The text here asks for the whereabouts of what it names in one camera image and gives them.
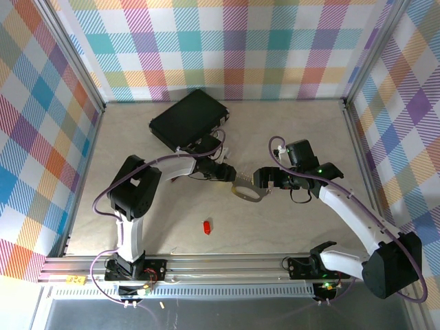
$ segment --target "beige floor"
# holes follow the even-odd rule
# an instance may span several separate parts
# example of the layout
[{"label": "beige floor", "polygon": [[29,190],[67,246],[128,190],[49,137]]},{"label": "beige floor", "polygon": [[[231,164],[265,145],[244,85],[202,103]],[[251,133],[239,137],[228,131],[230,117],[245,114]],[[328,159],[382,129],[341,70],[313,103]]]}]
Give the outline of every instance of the beige floor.
[{"label": "beige floor", "polygon": [[[223,102],[230,109],[224,125],[227,163],[237,172],[253,173],[273,166],[267,142],[273,135],[287,142],[308,139],[321,163],[333,162],[352,187],[366,196],[353,147],[337,101]],[[106,188],[127,156],[152,160],[171,151],[151,132],[152,118],[170,103],[110,104],[93,154],[80,201],[68,254],[92,255],[113,248],[113,219],[91,211],[95,196]],[[287,191],[276,190],[260,203],[239,199],[231,183],[181,177],[162,184],[144,220],[144,246],[154,253],[306,252],[332,240],[347,248],[362,244],[345,223],[314,199],[306,205],[290,201]],[[305,192],[295,192],[297,199]],[[101,210],[111,211],[109,201]],[[213,231],[204,234],[202,221],[211,218]]]}]

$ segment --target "small red block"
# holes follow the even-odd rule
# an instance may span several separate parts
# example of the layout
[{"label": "small red block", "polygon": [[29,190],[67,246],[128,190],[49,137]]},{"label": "small red block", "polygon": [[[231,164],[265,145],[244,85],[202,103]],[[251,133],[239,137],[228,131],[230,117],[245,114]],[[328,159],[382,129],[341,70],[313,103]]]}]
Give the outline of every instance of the small red block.
[{"label": "small red block", "polygon": [[211,233],[211,224],[209,223],[208,220],[205,220],[203,222],[203,231],[205,232],[205,234],[209,235]]}]

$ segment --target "yellow label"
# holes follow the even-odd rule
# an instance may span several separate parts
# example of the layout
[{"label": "yellow label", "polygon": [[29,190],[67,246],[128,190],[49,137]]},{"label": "yellow label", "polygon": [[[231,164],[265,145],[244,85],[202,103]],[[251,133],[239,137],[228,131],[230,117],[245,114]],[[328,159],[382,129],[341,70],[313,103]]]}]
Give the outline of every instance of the yellow label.
[{"label": "yellow label", "polygon": [[66,283],[74,285],[84,285],[86,279],[86,276],[68,275],[66,278]]}]

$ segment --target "cable clip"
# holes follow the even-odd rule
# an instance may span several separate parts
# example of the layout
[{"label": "cable clip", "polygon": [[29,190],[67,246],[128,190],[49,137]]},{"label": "cable clip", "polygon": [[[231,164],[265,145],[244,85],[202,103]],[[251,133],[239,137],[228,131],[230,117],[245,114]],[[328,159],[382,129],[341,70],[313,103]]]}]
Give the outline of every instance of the cable clip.
[{"label": "cable clip", "polygon": [[286,152],[286,148],[284,148],[283,146],[278,146],[278,154],[281,155],[282,153]]}]

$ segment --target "colorful plaid wallpaper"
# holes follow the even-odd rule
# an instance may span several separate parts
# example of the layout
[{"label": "colorful plaid wallpaper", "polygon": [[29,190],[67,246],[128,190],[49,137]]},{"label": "colorful plaid wallpaper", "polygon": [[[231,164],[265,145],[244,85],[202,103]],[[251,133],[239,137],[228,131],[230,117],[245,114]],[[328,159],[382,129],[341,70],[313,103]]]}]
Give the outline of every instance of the colorful plaid wallpaper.
[{"label": "colorful plaid wallpaper", "polygon": [[440,1],[413,0],[356,98],[386,218],[414,230],[440,327]]},{"label": "colorful plaid wallpaper", "polygon": [[107,100],[340,98],[386,0],[52,0]]},{"label": "colorful plaid wallpaper", "polygon": [[384,6],[384,9],[382,10],[382,13],[379,16],[379,19],[376,21],[376,24],[374,26],[373,31],[371,32],[367,42],[364,45],[364,49],[362,50],[361,54],[359,55],[356,66],[354,67],[353,71],[351,72],[350,78],[348,83],[345,86],[344,93],[342,94],[343,97],[347,97],[351,87],[353,86],[353,82],[358,77],[359,71],[361,70],[362,66],[365,63],[366,57],[369,54],[371,50],[371,46],[376,41],[379,31],[382,28],[383,24],[385,23],[385,20],[388,18],[388,15],[390,13],[390,10],[392,6],[394,5],[395,0],[387,0],[386,5]]},{"label": "colorful plaid wallpaper", "polygon": [[0,277],[56,251],[98,110],[32,0],[0,0]]}]

